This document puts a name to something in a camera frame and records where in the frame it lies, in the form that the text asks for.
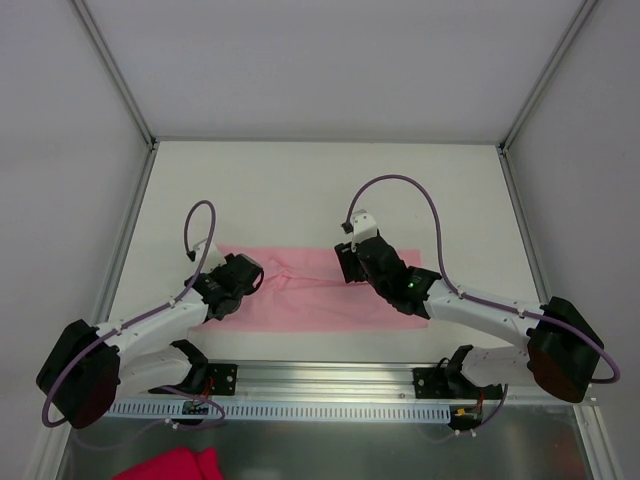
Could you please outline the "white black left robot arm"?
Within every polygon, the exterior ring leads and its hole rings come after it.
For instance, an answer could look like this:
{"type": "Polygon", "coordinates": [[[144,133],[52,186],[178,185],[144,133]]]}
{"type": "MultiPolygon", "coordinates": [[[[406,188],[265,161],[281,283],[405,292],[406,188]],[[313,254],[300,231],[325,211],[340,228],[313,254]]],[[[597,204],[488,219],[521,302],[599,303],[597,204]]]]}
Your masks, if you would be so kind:
{"type": "Polygon", "coordinates": [[[177,298],[125,321],[67,325],[36,377],[48,406],[84,429],[115,401],[144,392],[201,394],[210,387],[209,360],[188,335],[236,312],[264,280],[245,254],[228,254],[211,271],[185,282],[177,298]]]}

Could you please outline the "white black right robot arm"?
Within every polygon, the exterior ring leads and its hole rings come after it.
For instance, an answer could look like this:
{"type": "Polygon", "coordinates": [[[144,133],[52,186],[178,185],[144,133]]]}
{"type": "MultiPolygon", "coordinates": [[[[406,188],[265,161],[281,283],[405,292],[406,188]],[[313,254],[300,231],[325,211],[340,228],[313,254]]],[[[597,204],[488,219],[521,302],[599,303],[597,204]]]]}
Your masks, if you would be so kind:
{"type": "Polygon", "coordinates": [[[577,308],[553,297],[537,305],[488,299],[449,285],[436,271],[407,265],[380,235],[335,246],[346,282],[366,282],[396,311],[457,323],[505,341],[463,345],[443,373],[445,389],[465,397],[477,387],[534,383],[553,397],[584,400],[604,344],[577,308]]]}

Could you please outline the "pink t-shirt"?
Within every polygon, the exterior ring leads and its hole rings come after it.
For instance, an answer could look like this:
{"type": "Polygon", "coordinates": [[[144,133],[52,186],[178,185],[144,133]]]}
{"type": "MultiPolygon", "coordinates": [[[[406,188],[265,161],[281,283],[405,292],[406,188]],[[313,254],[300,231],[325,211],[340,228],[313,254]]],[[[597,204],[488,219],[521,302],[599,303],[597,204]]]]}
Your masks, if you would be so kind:
{"type": "Polygon", "coordinates": [[[347,284],[330,248],[222,244],[218,249],[249,256],[263,267],[264,281],[236,312],[204,323],[201,331],[335,333],[429,326],[427,319],[395,310],[368,283],[347,284]]]}

